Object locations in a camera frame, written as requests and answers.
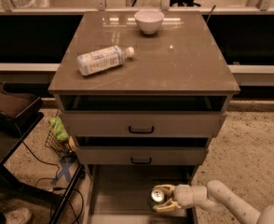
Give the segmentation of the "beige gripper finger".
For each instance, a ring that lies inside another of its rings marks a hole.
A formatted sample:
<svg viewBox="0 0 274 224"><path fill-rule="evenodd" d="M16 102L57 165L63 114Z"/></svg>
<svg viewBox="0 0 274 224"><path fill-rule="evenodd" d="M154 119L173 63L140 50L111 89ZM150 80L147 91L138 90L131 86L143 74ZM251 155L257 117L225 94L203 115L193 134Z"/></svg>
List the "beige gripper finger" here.
<svg viewBox="0 0 274 224"><path fill-rule="evenodd" d="M171 197L174 192L174 185L157 185L154 186L154 197L155 198L165 198Z"/></svg>
<svg viewBox="0 0 274 224"><path fill-rule="evenodd" d="M181 206L178 204L178 202L174 201L173 199L169 199L168 201L162 204L155 204L153 207L153 210L159 213L171 212L178 209L181 209Z"/></svg>

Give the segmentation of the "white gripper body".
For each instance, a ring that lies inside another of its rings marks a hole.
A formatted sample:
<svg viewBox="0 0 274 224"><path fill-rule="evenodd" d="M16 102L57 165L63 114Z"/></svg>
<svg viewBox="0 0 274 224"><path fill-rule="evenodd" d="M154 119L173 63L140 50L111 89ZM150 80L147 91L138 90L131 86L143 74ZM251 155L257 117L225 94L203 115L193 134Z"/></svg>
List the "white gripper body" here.
<svg viewBox="0 0 274 224"><path fill-rule="evenodd" d="M193 206L193 190L189 185L178 185L174 188L173 199L181 209L188 209Z"/></svg>

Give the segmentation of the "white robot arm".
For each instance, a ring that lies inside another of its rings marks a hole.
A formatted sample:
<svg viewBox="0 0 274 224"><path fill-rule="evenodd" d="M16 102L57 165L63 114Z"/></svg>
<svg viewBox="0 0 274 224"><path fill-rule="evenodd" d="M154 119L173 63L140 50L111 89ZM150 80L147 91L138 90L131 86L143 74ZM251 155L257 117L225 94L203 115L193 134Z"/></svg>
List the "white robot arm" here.
<svg viewBox="0 0 274 224"><path fill-rule="evenodd" d="M240 224L274 224L274 204L259 212L218 180L205 186L157 185L152 188L149 200L151 209L159 213L193 207L221 212L226 208Z"/></svg>

